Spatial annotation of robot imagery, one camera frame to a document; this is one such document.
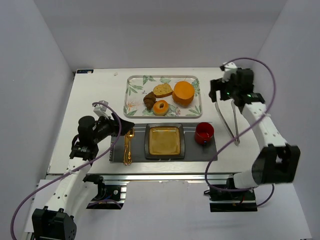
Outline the orange glazed donut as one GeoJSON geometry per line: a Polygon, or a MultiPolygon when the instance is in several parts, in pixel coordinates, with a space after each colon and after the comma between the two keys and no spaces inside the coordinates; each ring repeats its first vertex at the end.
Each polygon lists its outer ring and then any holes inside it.
{"type": "Polygon", "coordinates": [[[154,103],[152,110],[156,116],[164,116],[169,111],[169,104],[165,100],[159,100],[154,103]]]}

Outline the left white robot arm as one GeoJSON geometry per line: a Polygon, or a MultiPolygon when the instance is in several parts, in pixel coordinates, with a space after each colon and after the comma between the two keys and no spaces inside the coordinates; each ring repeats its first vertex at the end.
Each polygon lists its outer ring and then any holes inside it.
{"type": "Polygon", "coordinates": [[[98,119],[83,116],[78,121],[78,134],[71,144],[66,177],[58,180],[58,186],[43,208],[32,214],[34,239],[73,240],[77,233],[75,217],[93,200],[105,197],[104,180],[97,174],[89,174],[92,160],[99,152],[98,144],[108,136],[127,134],[134,123],[112,114],[100,113],[98,119]]]}

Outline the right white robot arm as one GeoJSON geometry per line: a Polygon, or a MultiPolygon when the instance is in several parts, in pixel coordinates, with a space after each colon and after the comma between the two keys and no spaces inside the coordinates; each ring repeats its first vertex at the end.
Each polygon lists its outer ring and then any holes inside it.
{"type": "Polygon", "coordinates": [[[232,177],[234,189],[249,189],[265,184],[292,183],[301,151],[298,146],[290,145],[277,130],[267,106],[260,93],[254,92],[254,72],[236,66],[221,67],[223,77],[211,80],[209,97],[217,101],[231,99],[240,113],[252,127],[260,153],[252,167],[232,177]]]}

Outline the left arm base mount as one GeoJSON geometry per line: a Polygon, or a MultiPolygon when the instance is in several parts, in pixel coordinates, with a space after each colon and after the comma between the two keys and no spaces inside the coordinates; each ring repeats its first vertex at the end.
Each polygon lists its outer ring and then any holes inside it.
{"type": "Polygon", "coordinates": [[[119,210],[123,207],[127,183],[119,180],[105,179],[102,175],[88,174],[83,181],[93,183],[97,195],[88,204],[91,210],[119,210]]]}

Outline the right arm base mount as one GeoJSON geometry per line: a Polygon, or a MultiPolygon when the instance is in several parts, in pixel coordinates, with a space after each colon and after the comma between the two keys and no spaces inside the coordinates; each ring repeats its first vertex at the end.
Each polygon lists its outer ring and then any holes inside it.
{"type": "Polygon", "coordinates": [[[233,174],[208,174],[204,179],[208,189],[203,192],[209,198],[212,213],[257,212],[254,190],[235,191],[233,174]]]}

